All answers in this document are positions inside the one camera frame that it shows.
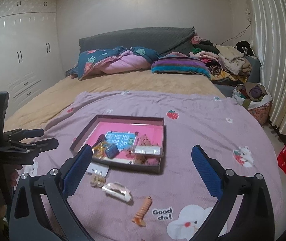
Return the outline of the beige red-dotted bow scrunchie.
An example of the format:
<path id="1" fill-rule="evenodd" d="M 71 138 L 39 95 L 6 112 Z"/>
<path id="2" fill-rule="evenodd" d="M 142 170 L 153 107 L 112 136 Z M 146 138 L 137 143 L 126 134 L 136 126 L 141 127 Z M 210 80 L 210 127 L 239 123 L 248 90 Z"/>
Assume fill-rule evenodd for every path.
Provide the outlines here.
<path id="1" fill-rule="evenodd" d="M 146 134 L 138 137 L 135 145 L 124 149 L 127 158 L 133 164 L 145 166 L 157 166 L 163 155 L 162 147 L 158 143 L 152 143 Z"/>

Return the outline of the bag of clothes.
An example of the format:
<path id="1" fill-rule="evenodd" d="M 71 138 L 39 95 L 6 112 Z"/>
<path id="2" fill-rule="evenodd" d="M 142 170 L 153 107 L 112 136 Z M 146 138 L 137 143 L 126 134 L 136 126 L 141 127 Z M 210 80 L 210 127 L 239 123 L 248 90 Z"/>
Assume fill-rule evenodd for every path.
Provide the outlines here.
<path id="1" fill-rule="evenodd" d="M 232 91 L 232 98 L 261 126 L 267 122 L 273 98 L 261 83 L 246 82 L 236 86 Z"/>

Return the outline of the white wardrobe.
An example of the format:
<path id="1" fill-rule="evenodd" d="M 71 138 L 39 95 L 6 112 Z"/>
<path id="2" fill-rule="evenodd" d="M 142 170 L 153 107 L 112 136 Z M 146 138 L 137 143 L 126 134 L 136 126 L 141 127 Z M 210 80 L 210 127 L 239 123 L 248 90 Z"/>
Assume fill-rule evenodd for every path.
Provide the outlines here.
<path id="1" fill-rule="evenodd" d="M 0 91 L 6 117 L 65 75 L 57 32 L 57 0 L 0 0 Z"/>

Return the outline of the dark cardboard box tray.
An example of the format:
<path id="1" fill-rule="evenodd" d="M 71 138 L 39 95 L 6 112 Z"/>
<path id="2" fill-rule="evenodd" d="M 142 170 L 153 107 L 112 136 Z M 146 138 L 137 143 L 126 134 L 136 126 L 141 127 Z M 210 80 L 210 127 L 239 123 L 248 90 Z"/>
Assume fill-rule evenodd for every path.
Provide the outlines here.
<path id="1" fill-rule="evenodd" d="M 92 147 L 93 162 L 158 174 L 165 155 L 165 122 L 161 117 L 96 115 L 70 150 L 75 154 L 85 144 Z"/>

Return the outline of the striped purple teal pillow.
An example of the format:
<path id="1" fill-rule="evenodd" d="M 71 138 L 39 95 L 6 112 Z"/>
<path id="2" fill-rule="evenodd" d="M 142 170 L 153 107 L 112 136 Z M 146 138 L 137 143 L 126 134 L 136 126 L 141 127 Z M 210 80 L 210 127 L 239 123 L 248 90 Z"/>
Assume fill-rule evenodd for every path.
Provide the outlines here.
<path id="1" fill-rule="evenodd" d="M 159 58 L 151 66 L 152 73 L 195 74 L 210 79 L 210 72 L 205 63 L 191 57 L 167 55 Z"/>

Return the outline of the earring card in plastic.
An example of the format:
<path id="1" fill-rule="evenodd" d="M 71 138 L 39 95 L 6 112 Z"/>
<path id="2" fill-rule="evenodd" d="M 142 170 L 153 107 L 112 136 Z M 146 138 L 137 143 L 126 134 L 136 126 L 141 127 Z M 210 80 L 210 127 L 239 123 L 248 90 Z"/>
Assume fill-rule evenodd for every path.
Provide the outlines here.
<path id="1" fill-rule="evenodd" d="M 108 172 L 109 172 L 109 166 L 100 164 L 100 163 L 91 162 L 89 166 L 87 167 L 86 172 L 91 175 L 96 174 L 96 175 L 100 175 L 103 177 L 107 177 Z"/>

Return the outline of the cream striped curtain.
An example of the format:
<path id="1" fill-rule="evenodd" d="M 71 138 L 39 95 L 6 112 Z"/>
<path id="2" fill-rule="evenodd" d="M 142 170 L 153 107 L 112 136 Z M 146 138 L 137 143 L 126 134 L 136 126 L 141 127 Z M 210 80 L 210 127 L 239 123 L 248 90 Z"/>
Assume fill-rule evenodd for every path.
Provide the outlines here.
<path id="1" fill-rule="evenodd" d="M 248 0 L 260 81 L 273 97 L 270 121 L 286 135 L 286 0 Z"/>

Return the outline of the maroon hair clip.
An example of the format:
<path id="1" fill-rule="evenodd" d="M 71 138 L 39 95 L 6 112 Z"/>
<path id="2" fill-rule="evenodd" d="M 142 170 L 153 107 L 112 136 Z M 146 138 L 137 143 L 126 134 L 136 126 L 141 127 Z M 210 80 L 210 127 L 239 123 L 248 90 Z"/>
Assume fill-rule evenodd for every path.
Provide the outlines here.
<path id="1" fill-rule="evenodd" d="M 104 141 L 106 141 L 106 137 L 105 137 L 104 134 L 101 134 L 101 135 L 98 137 L 98 139 L 97 139 L 95 145 L 98 145 L 98 144 L 100 144 L 101 142 L 104 142 Z"/>

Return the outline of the white pink claw hair clip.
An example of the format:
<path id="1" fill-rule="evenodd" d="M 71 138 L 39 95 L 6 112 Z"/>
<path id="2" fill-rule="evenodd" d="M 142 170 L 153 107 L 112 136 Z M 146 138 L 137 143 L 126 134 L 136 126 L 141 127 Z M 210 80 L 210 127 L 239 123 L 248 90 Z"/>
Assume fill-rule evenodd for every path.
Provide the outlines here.
<path id="1" fill-rule="evenodd" d="M 130 190 L 118 182 L 105 184 L 102 186 L 102 191 L 106 195 L 110 195 L 111 197 L 126 203 L 129 203 L 132 200 L 132 194 Z"/>

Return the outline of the bag of yellow bangles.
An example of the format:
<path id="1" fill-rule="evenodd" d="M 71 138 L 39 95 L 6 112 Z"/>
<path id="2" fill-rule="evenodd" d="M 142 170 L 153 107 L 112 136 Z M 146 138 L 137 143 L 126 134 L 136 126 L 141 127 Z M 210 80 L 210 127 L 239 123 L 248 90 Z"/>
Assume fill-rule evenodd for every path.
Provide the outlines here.
<path id="1" fill-rule="evenodd" d="M 104 157 L 106 157 L 106 150 L 109 146 L 110 144 L 107 141 L 102 141 L 101 143 L 98 143 L 92 148 L 93 157 L 98 159 L 103 159 Z"/>

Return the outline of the pile of clothes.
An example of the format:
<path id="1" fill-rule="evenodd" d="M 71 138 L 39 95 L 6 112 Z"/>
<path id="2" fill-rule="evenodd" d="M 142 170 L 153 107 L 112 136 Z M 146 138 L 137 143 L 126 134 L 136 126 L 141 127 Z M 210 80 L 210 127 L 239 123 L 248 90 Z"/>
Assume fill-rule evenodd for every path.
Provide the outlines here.
<path id="1" fill-rule="evenodd" d="M 236 86 L 244 82 L 259 82 L 261 64 L 247 41 L 235 46 L 217 45 L 198 35 L 191 39 L 195 57 L 206 64 L 214 84 Z"/>

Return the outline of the floral teal pink quilt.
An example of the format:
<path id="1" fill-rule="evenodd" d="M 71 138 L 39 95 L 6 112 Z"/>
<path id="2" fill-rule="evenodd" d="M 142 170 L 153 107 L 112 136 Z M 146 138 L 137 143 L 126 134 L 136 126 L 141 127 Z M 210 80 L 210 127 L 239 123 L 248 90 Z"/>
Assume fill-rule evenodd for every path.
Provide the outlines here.
<path id="1" fill-rule="evenodd" d="M 147 70 L 159 58 L 157 51 L 142 46 L 87 50 L 67 74 L 81 81 L 89 76 Z"/>

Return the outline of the pink strawberry blanket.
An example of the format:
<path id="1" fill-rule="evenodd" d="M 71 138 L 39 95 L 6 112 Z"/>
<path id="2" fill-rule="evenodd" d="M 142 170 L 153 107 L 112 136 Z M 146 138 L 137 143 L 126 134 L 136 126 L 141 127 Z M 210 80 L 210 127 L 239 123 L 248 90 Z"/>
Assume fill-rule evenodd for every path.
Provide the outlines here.
<path id="1" fill-rule="evenodd" d="M 273 146 L 254 117 L 230 98 L 83 92 L 46 124 L 45 137 L 57 138 L 59 147 L 36 158 L 34 174 L 44 175 L 70 158 L 74 138 L 98 114 L 163 118 L 165 155 L 159 174 L 109 169 L 107 180 L 131 191 L 130 204 L 90 186 L 89 175 L 83 177 L 68 202 L 95 240 L 189 240 L 216 203 L 193 165 L 195 145 L 239 175 L 261 173 L 280 221 L 283 196 Z"/>

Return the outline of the white packaged hair clip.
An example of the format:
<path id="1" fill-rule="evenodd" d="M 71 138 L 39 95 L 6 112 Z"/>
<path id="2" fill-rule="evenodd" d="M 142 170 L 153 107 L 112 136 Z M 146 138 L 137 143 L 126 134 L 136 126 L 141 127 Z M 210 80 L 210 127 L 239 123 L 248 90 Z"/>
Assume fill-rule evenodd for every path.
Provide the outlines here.
<path id="1" fill-rule="evenodd" d="M 145 156 L 162 157 L 163 149 L 160 146 L 137 145 L 134 147 L 133 153 Z"/>

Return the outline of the small blue box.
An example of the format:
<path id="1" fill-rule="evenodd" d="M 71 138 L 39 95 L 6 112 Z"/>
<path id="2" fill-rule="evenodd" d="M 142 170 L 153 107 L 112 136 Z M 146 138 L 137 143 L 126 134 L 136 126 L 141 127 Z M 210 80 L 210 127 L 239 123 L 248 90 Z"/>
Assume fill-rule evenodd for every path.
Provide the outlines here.
<path id="1" fill-rule="evenodd" d="M 116 144 L 111 143 L 106 145 L 104 152 L 109 159 L 113 159 L 119 154 L 119 149 Z"/>

